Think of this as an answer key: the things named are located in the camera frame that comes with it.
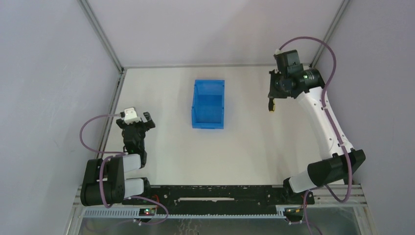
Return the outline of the black yellow screwdriver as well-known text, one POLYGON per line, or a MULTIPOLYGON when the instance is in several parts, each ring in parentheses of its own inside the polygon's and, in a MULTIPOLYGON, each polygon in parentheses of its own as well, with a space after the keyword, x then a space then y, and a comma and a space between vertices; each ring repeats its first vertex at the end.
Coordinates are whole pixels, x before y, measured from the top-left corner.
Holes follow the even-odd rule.
POLYGON ((269 112, 274 112, 275 111, 275 100, 273 98, 269 98, 268 110, 269 110, 269 112))

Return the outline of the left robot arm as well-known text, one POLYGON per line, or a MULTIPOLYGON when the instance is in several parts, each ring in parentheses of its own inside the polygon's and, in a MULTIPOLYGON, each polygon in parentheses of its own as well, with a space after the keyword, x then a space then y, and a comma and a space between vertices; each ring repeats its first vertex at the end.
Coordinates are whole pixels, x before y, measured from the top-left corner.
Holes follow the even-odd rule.
POLYGON ((143 195, 150 190, 147 178, 127 178, 126 173, 142 169, 147 163, 146 132, 155 128, 148 112, 143 121, 133 108, 117 114, 116 124, 123 138, 122 151, 108 151, 104 159, 87 162, 80 200, 83 206, 103 205, 106 208, 126 198, 143 195))

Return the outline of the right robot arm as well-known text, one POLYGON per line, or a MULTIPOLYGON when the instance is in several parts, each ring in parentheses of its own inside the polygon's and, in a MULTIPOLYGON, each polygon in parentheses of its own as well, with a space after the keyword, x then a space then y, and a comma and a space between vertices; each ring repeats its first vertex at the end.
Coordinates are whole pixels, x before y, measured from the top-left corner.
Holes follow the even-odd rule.
POLYGON ((328 97, 325 82, 317 69, 305 69, 296 50, 274 54, 277 68, 269 72, 268 109, 275 100, 293 98, 306 112, 317 138, 321 160, 284 181, 289 193, 301 193, 323 187, 352 175, 364 162, 363 150, 356 150, 342 131, 328 97))

